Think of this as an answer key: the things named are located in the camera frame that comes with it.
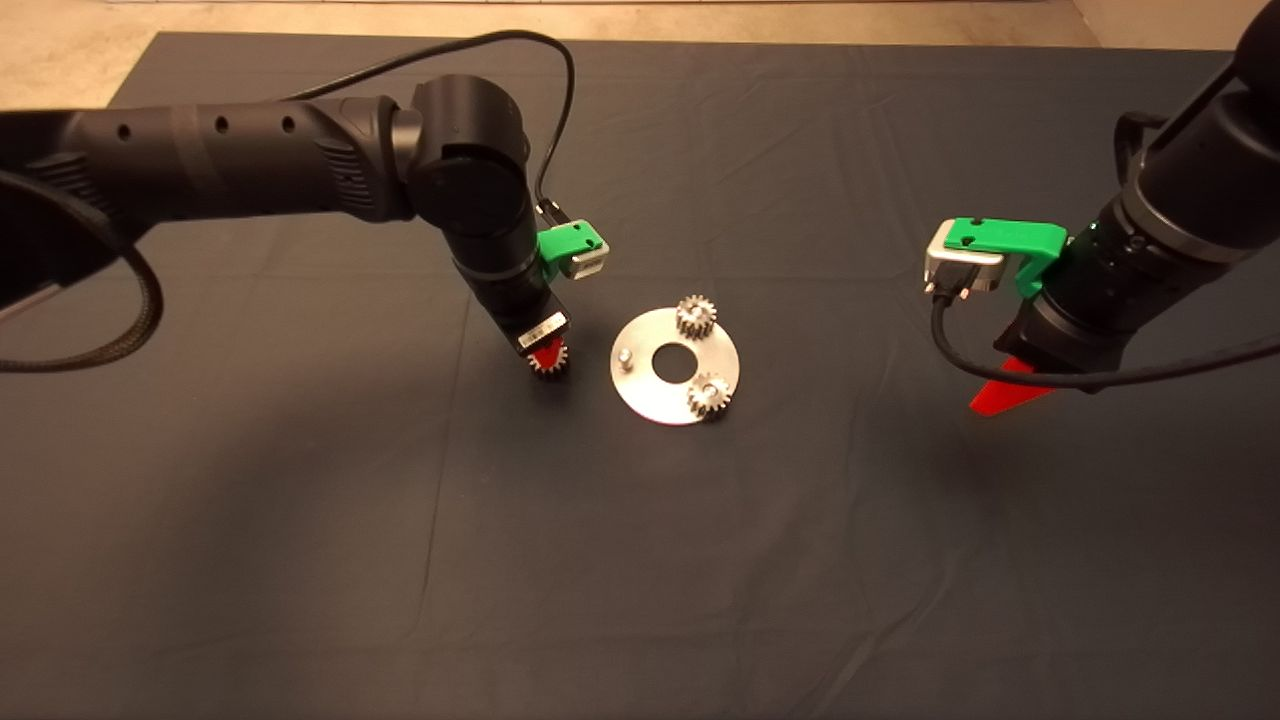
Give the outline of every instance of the metal gear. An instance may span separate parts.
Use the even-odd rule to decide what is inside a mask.
[[[676,327],[689,340],[707,337],[716,327],[716,305],[705,295],[690,295],[676,305]]]
[[[699,418],[714,418],[728,407],[732,393],[724,378],[712,373],[699,373],[689,382],[689,409]]]
[[[557,337],[545,347],[540,347],[529,354],[529,366],[534,374],[543,378],[558,375],[568,368],[568,346],[564,338]]]

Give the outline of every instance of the silver gear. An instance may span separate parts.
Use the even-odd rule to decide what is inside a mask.
[[[689,382],[689,409],[701,419],[719,415],[728,407],[733,395],[724,378],[712,373],[699,373]]]
[[[534,374],[539,377],[549,378],[552,375],[558,375],[564,372],[564,368],[568,366],[568,346],[561,345],[556,350],[556,360],[550,365],[543,365],[532,355],[526,357],[526,360],[529,360],[529,366],[534,370]]]
[[[676,327],[690,340],[707,337],[716,327],[716,305],[705,295],[690,295],[676,305]]]

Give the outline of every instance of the floor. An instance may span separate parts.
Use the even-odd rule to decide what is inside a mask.
[[[157,31],[719,42],[1231,47],[1265,0],[344,4],[0,0],[0,109],[100,106]]]

